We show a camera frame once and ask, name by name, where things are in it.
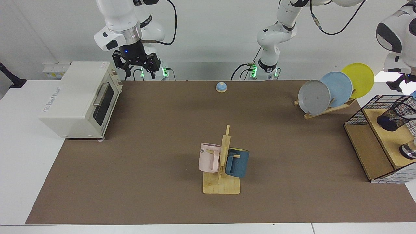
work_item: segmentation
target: wall socket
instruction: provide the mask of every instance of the wall socket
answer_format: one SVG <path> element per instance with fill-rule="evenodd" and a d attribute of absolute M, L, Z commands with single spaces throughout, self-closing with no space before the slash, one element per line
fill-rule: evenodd
<path fill-rule="evenodd" d="M 42 63 L 44 66 L 43 73 L 47 78 L 61 79 L 65 72 L 68 70 L 71 63 L 60 62 L 60 63 Z"/>

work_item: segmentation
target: blue mug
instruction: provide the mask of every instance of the blue mug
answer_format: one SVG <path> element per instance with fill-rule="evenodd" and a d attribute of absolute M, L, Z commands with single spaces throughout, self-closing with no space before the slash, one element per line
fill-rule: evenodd
<path fill-rule="evenodd" d="M 225 173 L 233 177 L 243 178 L 247 170 L 249 154 L 250 152 L 245 149 L 230 148 Z"/>

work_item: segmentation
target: white table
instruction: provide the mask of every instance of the white table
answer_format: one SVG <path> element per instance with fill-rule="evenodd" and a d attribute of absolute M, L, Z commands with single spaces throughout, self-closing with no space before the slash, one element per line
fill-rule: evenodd
<path fill-rule="evenodd" d="M 186 224 L 186 225 L 24 225 L 64 142 L 37 114 L 59 81 L 28 81 L 0 100 L 0 233 L 377 233 L 416 232 L 416 223 L 354 224 Z M 382 83 L 376 88 L 384 88 Z M 364 97 L 360 102 L 366 103 Z M 416 182 L 407 184 L 416 198 Z"/>

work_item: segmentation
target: pink mug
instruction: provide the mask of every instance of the pink mug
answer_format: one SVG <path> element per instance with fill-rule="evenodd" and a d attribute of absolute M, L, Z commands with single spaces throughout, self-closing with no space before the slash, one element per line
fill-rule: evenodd
<path fill-rule="evenodd" d="M 203 172 L 218 172 L 221 146 L 217 144 L 202 143 L 199 151 L 198 169 Z"/>

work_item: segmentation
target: wooden base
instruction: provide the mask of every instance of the wooden base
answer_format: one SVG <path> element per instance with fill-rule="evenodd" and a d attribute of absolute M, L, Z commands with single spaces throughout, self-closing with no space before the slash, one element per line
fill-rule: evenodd
<path fill-rule="evenodd" d="M 414 137 L 406 125 L 401 126 L 394 132 L 389 132 L 380 127 L 377 123 L 377 117 L 386 111 L 387 110 L 382 109 L 363 109 L 364 116 L 367 118 L 370 127 L 383 147 L 383 150 L 393 165 L 393 168 L 399 169 L 416 161 L 414 159 L 411 160 L 403 157 L 399 152 L 399 147 L 402 144 L 413 140 Z"/>
<path fill-rule="evenodd" d="M 331 113 L 331 112 L 334 112 L 334 111 L 337 111 L 337 110 L 341 110 L 341 109 L 344 109 L 344 108 L 350 107 L 350 106 L 351 106 L 351 105 L 355 102 L 355 100 L 356 100 L 356 99 L 350 99 L 350 100 L 348 100 L 348 102 L 346 102 L 344 105 L 341 105 L 341 106 L 339 106 L 339 107 L 329 107 L 328 109 L 326 109 L 324 112 L 322 112 L 322 113 L 321 113 L 321 114 L 319 114 L 319 115 L 310 115 L 310 114 L 308 113 L 308 114 L 304 115 L 304 116 L 303 116 L 303 118 L 304 118 L 304 119 L 311 119 L 311 118 L 314 118 L 314 117 L 316 117 L 316 116 L 320 116 L 320 115 L 328 114 L 328 113 Z M 295 105 L 295 106 L 299 105 L 299 100 L 295 101 L 295 102 L 294 102 L 294 105 Z"/>
<path fill-rule="evenodd" d="M 370 126 L 346 124 L 344 128 L 369 180 L 394 170 Z"/>
<path fill-rule="evenodd" d="M 204 194 L 240 194 L 240 178 L 219 173 L 204 172 Z"/>

